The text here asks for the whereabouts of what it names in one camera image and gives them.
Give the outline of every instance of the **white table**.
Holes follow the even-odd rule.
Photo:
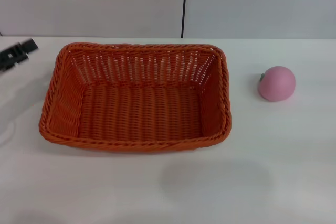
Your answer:
[[[0,48],[23,37],[1,37]],[[1,224],[335,224],[336,41],[34,37],[39,50],[0,76]],[[62,46],[206,43],[223,49],[233,128],[196,151],[119,154],[51,144],[38,132]],[[262,100],[266,69],[295,94]]]

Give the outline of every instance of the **black clip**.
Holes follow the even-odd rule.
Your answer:
[[[0,52],[0,71],[12,68],[16,63],[28,59],[27,54],[38,49],[33,39],[15,44]]]

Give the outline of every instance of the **pink ball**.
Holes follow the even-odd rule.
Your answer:
[[[289,98],[295,89],[296,81],[292,71],[285,67],[272,67],[260,78],[259,93],[271,102]]]

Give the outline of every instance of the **basket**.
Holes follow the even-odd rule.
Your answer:
[[[224,53],[211,45],[73,43],[56,59],[39,131],[110,151],[181,151],[231,129]]]

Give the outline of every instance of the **pink sphere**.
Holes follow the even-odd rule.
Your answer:
[[[285,67],[272,67],[260,78],[259,93],[271,102],[289,98],[295,89],[296,81],[292,71]]]

